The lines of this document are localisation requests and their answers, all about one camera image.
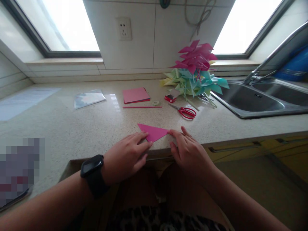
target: pixelated area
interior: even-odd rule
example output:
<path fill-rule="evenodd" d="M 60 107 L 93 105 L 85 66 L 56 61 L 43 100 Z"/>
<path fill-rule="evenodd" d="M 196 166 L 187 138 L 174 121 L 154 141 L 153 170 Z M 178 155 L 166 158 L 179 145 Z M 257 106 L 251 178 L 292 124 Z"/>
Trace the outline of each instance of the pixelated area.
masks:
<path fill-rule="evenodd" d="M 45 139 L 0 140 L 0 207 L 39 181 L 45 165 Z"/>

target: finger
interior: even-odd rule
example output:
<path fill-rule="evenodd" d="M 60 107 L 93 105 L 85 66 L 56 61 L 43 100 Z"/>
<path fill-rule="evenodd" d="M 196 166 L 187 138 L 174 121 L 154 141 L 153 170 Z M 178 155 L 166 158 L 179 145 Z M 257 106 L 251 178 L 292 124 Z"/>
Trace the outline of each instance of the finger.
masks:
<path fill-rule="evenodd" d="M 183 147 L 183 145 L 186 144 L 186 140 L 184 139 L 184 136 L 177 130 L 170 129 L 168 133 L 176 138 L 176 141 L 179 147 Z"/>
<path fill-rule="evenodd" d="M 193 143 L 196 142 L 193 138 L 191 138 L 189 136 L 185 136 L 184 138 L 186 139 L 186 142 L 193 142 Z"/>
<path fill-rule="evenodd" d="M 188 133 L 188 131 L 186 130 L 186 128 L 185 128 L 184 126 L 181 126 L 181 130 L 182 130 L 182 132 L 184 133 L 184 135 L 186 135 L 186 136 L 192 138 L 194 141 L 196 141 L 196 140 L 192 137 L 192 135 Z"/>
<path fill-rule="evenodd" d="M 135 142 L 136 144 L 138 144 L 140 142 L 140 140 L 146 138 L 148 136 L 148 134 L 149 134 L 148 132 L 137 133 L 132 137 L 132 141 Z"/>
<path fill-rule="evenodd" d="M 132 137 L 134 134 L 129 134 L 129 135 L 127 135 L 126 137 L 124 137 L 122 140 L 129 139 L 129 138 Z"/>
<path fill-rule="evenodd" d="M 150 142 L 143 142 L 141 144 L 138 144 L 137 145 L 137 152 L 142 154 L 144 153 L 146 150 L 148 150 L 150 147 L 152 147 L 153 145 L 153 142 L 150 141 Z"/>
<path fill-rule="evenodd" d="M 134 165 L 133 167 L 133 173 L 135 174 L 136 172 L 138 172 L 144 165 L 145 165 L 145 162 L 147 160 L 147 154 L 144 154 L 143 157 L 138 160 L 138 162 Z"/>
<path fill-rule="evenodd" d="M 170 142 L 171 153 L 177 163 L 181 161 L 179 151 L 173 142 Z"/>

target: pink triangle paper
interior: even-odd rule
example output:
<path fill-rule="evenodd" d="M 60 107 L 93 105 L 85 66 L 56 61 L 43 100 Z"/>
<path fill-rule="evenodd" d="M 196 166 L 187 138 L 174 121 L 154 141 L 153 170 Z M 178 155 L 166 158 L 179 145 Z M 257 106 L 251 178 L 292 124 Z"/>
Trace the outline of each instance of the pink triangle paper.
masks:
<path fill-rule="evenodd" d="M 163 136 L 167 135 L 168 130 L 163 129 L 163 128 L 157 128 L 157 127 L 152 127 L 144 124 L 138 124 L 139 128 L 141 131 L 146 131 L 149 133 L 147 136 L 147 141 L 150 142 L 155 142 L 156 140 L 159 140 Z"/>

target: power socket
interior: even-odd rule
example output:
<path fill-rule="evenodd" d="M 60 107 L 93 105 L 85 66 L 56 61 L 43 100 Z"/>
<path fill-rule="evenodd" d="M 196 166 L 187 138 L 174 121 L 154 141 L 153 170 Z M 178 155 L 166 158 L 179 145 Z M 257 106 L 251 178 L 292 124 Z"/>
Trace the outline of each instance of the power socket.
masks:
<path fill-rule="evenodd" d="M 120 41 L 132 40 L 131 20 L 127 17 L 116 18 L 116 27 Z"/>

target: pinwheel bouquet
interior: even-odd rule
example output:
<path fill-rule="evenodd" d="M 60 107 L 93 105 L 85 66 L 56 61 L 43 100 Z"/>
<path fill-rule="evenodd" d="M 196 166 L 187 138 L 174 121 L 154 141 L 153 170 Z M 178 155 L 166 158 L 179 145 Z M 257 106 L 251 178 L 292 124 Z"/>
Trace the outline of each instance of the pinwheel bouquet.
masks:
<path fill-rule="evenodd" d="M 211 99 L 209 99 L 211 91 L 222 94 L 221 87 L 229 88 L 227 80 L 217 78 L 209 73 L 210 65 L 217 60 L 212 46 L 208 43 L 198 44 L 199 40 L 195 40 L 189 47 L 184 47 L 179 53 L 186 53 L 180 56 L 183 61 L 176 61 L 171 73 L 164 73 L 167 78 L 160 81 L 161 86 L 176 86 L 181 95 L 194 108 L 197 107 L 187 98 L 187 95 L 193 97 L 200 95 L 206 98 L 213 108 L 217 107 Z"/>

